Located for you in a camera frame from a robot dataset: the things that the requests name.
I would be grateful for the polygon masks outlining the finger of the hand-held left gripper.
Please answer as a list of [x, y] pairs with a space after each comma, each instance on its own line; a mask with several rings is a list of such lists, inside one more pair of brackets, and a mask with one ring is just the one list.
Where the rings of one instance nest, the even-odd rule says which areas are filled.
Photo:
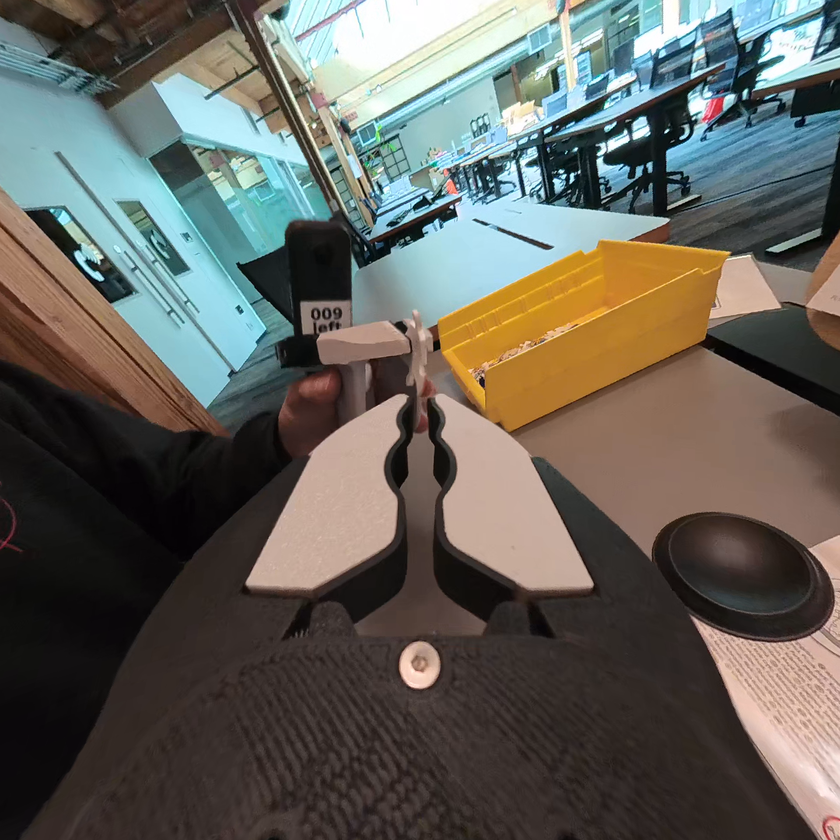
[[336, 366], [342, 382], [338, 419], [351, 422], [368, 410], [371, 362], [407, 357], [406, 321], [378, 321], [325, 332], [317, 337], [318, 361]]

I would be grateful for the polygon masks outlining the black dome stand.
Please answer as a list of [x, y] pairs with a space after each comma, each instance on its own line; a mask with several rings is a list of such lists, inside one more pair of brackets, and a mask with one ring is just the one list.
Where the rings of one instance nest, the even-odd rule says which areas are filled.
[[717, 511], [678, 518], [652, 561], [688, 612], [731, 636], [788, 643], [821, 631], [835, 591], [814, 553], [765, 522]]

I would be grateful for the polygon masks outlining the black flat pad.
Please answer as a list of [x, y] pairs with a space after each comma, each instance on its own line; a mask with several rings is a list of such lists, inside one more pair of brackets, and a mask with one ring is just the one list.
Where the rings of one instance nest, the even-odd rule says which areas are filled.
[[818, 337], [804, 307], [786, 302], [742, 315], [709, 328], [702, 346], [839, 415], [839, 352]]

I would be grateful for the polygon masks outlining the long office desk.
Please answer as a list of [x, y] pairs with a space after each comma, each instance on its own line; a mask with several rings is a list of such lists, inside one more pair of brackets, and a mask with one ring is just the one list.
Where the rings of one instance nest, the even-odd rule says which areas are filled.
[[667, 143], [665, 140], [666, 110], [672, 101], [686, 99], [706, 79], [717, 74], [725, 65], [719, 63], [696, 74], [654, 90], [634, 93], [609, 108], [579, 121], [553, 137], [553, 141], [568, 144], [575, 149], [581, 178], [582, 205], [585, 209], [602, 208], [602, 192], [595, 149], [606, 143], [606, 132], [616, 123], [633, 122], [646, 118], [652, 144], [650, 187], [653, 214], [664, 217], [671, 211], [681, 210], [700, 200], [699, 194], [687, 195], [670, 206], [667, 179]]

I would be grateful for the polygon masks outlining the person's left hand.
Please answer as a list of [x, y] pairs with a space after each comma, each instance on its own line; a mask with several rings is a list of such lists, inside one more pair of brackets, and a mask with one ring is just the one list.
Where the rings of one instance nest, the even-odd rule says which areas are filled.
[[337, 369], [328, 367], [289, 386], [278, 414], [277, 432], [291, 458], [310, 455], [338, 428], [341, 384]]

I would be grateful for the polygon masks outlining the brown cardboard box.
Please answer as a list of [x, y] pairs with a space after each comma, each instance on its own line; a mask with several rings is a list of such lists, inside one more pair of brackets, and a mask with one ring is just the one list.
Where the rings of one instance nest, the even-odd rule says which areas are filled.
[[839, 317], [812, 308], [811, 299], [839, 266], [838, 239], [826, 249], [820, 262], [814, 269], [810, 284], [805, 293], [805, 313], [815, 334], [827, 345], [839, 350]]

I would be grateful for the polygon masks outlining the single curved puzzle piece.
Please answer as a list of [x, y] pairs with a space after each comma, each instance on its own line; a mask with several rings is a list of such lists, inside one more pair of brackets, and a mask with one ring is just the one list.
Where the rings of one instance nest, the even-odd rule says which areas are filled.
[[414, 432], [421, 434], [428, 430], [428, 404], [438, 391], [427, 374], [427, 359], [432, 352], [434, 339], [423, 324], [421, 314], [413, 310], [406, 320], [406, 336], [411, 345], [407, 362], [405, 394], [413, 399]]

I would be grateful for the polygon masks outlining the person's left forearm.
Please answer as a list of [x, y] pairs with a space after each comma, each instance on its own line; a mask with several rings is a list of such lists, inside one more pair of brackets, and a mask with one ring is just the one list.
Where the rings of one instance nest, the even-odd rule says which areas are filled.
[[257, 415], [233, 437], [204, 438], [184, 458], [173, 498], [179, 552], [193, 554], [290, 462], [278, 415]]

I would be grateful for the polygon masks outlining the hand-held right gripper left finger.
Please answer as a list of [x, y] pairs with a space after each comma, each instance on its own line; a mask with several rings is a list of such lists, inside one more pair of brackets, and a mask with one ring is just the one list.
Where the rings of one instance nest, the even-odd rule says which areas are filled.
[[355, 623], [407, 572], [411, 400], [397, 395], [339, 428], [308, 457], [248, 578], [249, 595], [341, 604]]

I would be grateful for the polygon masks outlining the printed instruction sheet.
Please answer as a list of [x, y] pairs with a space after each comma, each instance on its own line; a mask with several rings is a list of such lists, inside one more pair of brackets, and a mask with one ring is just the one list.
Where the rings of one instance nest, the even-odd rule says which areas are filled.
[[760, 642], [694, 619], [738, 717], [817, 838], [839, 838], [838, 537], [813, 546], [831, 579], [835, 606], [813, 635]]

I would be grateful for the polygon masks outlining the pile of puzzle pieces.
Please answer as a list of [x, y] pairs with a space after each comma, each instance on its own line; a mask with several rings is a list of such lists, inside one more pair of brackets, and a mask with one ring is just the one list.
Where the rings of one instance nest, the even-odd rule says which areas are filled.
[[515, 358], [520, 354], [524, 354], [530, 351], [531, 349], [540, 346], [543, 343], [546, 343], [554, 338], [558, 338], [559, 336], [573, 330], [581, 323], [582, 321], [568, 322], [545, 332], [542, 336], [540, 336], [537, 339], [526, 339], [520, 344], [509, 348], [508, 350], [505, 350], [502, 353], [499, 353], [496, 357], [470, 368], [469, 373], [473, 377], [473, 379], [479, 384], [479, 386], [484, 388], [486, 387], [488, 370], [497, 367], [502, 362], [509, 361], [510, 359]]

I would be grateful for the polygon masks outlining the white sheet of paper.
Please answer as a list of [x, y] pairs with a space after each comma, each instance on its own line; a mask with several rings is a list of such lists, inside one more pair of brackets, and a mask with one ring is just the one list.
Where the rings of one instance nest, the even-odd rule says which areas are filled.
[[780, 308], [757, 261], [751, 255], [730, 256], [721, 268], [709, 326], [725, 319]]

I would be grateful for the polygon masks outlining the small wood-edged desk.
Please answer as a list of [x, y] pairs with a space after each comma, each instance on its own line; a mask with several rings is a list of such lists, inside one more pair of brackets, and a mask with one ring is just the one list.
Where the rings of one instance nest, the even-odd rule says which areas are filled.
[[464, 196], [445, 194], [434, 203], [419, 209], [407, 209], [387, 214], [377, 220], [365, 236], [372, 245], [393, 248], [403, 242], [417, 242], [426, 228], [440, 229], [446, 222], [455, 221]]

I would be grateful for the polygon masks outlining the white double door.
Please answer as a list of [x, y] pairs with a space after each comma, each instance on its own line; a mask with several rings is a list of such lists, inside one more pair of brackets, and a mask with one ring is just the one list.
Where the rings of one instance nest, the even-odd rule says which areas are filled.
[[81, 177], [77, 169], [70, 163], [67, 157], [60, 151], [55, 152], [58, 162], [65, 168], [69, 176], [79, 185], [81, 190], [93, 201], [98, 210], [105, 216], [114, 230], [118, 231], [125, 242], [122, 255], [129, 261], [130, 265], [150, 282], [150, 288], [160, 292], [162, 300], [171, 303], [174, 307], [172, 317], [181, 326], [187, 322], [192, 324], [192, 329], [199, 334], [206, 346], [212, 350], [214, 356], [223, 363], [226, 368], [226, 376], [235, 372], [226, 354], [217, 346], [211, 335], [200, 323], [198, 315], [200, 312], [194, 309], [193, 301], [186, 296], [183, 288], [176, 282], [169, 270], [164, 267], [158, 259], [150, 243], [142, 237], [141, 232], [133, 223], [125, 226], [111, 213], [109, 206], [102, 202], [99, 196], [90, 188]]

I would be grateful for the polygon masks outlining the yellow plastic bin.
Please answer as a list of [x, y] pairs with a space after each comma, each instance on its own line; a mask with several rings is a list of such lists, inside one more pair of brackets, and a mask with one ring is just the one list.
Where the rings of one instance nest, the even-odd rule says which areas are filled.
[[[467, 398], [508, 432], [705, 339], [728, 252], [604, 239], [443, 316], [440, 348]], [[573, 330], [469, 369], [568, 322]]]

